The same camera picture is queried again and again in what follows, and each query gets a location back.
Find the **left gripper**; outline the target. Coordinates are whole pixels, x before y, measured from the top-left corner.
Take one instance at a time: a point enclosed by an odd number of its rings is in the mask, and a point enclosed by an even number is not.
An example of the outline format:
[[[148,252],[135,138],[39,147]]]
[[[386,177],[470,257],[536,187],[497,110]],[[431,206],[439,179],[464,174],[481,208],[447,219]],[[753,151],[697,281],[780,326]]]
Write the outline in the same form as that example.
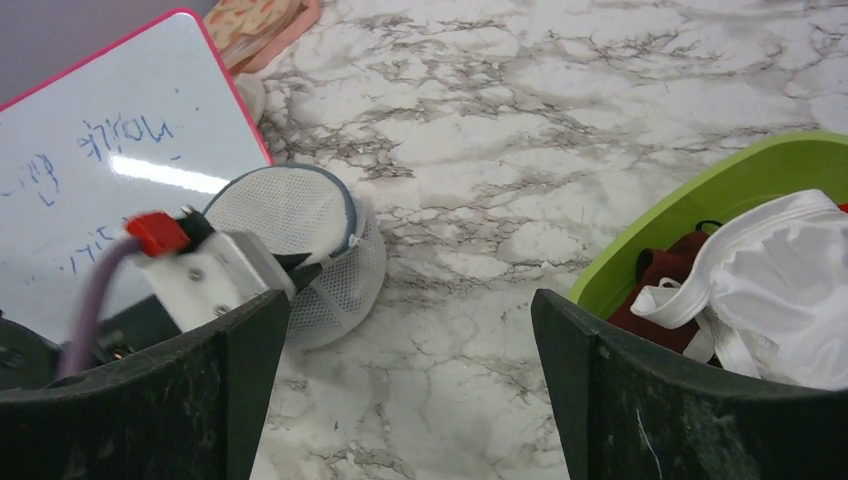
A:
[[[188,332],[269,290],[289,299],[293,280],[252,232],[219,231],[193,253],[160,257],[138,254],[132,261],[179,331]]]

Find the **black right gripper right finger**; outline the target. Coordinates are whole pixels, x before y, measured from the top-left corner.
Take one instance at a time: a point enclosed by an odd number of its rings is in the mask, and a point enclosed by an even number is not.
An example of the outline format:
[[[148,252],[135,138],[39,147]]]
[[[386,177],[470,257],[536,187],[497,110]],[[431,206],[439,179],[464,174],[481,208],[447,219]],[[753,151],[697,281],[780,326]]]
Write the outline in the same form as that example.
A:
[[[847,395],[701,364],[538,290],[533,330],[574,479],[843,479]]]

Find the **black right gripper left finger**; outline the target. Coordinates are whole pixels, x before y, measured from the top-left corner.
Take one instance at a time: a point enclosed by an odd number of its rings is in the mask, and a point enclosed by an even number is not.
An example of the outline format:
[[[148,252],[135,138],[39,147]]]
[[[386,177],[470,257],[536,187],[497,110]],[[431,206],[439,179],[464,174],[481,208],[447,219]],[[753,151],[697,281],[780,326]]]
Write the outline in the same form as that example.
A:
[[[93,368],[55,380],[58,350],[1,323],[5,479],[246,479],[287,330],[268,292],[180,332],[154,297],[108,319]]]

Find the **white mesh laundry bag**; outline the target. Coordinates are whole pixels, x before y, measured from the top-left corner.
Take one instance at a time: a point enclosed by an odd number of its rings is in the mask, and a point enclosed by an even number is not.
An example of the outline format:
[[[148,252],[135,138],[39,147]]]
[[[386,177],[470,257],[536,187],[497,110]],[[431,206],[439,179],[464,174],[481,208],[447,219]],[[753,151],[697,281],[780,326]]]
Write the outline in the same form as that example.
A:
[[[306,264],[321,266],[291,303],[293,347],[330,344],[370,313],[386,275],[385,244],[371,202],[329,171],[295,163],[251,171],[203,214],[217,229],[257,235],[276,256],[303,254]]]

